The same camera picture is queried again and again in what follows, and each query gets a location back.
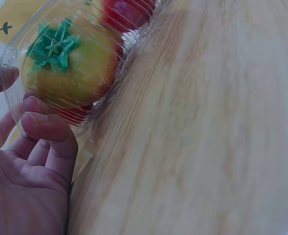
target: wood grain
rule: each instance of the wood grain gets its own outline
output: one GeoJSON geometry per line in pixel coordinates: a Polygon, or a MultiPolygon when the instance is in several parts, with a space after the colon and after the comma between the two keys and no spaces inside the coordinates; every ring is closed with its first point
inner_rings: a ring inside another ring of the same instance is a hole
{"type": "Polygon", "coordinates": [[[173,0],[95,128],[69,234],[288,235],[288,0],[173,0]]]}

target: bird print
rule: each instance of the bird print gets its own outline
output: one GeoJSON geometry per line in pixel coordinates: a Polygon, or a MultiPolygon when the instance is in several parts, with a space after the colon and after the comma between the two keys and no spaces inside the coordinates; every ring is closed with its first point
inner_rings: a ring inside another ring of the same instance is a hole
{"type": "Polygon", "coordinates": [[[8,29],[10,28],[12,28],[12,26],[8,26],[8,22],[5,22],[0,31],[3,30],[5,34],[8,34],[8,29]]]}

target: clear plastic container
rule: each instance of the clear plastic container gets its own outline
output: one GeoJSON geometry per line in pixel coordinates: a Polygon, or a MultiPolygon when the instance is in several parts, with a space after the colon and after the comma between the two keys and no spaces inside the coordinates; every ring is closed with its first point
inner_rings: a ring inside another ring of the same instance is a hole
{"type": "Polygon", "coordinates": [[[168,0],[49,0],[6,46],[0,81],[20,127],[33,92],[75,133],[102,110],[168,0]],[[4,67],[18,67],[15,81],[4,67]]]}

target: wooden table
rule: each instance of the wooden table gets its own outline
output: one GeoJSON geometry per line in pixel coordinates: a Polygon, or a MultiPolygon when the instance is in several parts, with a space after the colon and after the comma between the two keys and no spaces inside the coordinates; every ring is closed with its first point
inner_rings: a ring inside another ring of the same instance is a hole
{"type": "Polygon", "coordinates": [[[69,234],[288,235],[288,0],[173,0],[158,22],[69,234]]]}

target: fingernail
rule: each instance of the fingernail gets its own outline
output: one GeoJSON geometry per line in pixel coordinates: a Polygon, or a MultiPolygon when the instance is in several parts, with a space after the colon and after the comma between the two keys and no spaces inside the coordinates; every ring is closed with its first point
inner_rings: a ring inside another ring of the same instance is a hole
{"type": "Polygon", "coordinates": [[[25,112],[25,114],[30,115],[35,123],[43,123],[48,120],[48,116],[35,112],[25,112]]]}
{"type": "Polygon", "coordinates": [[[43,112],[47,112],[49,110],[49,107],[47,104],[45,104],[44,102],[40,101],[38,98],[36,98],[35,96],[30,96],[28,98],[31,98],[31,99],[35,99],[36,102],[38,103],[38,106],[40,107],[40,109],[43,111],[43,112]]]}

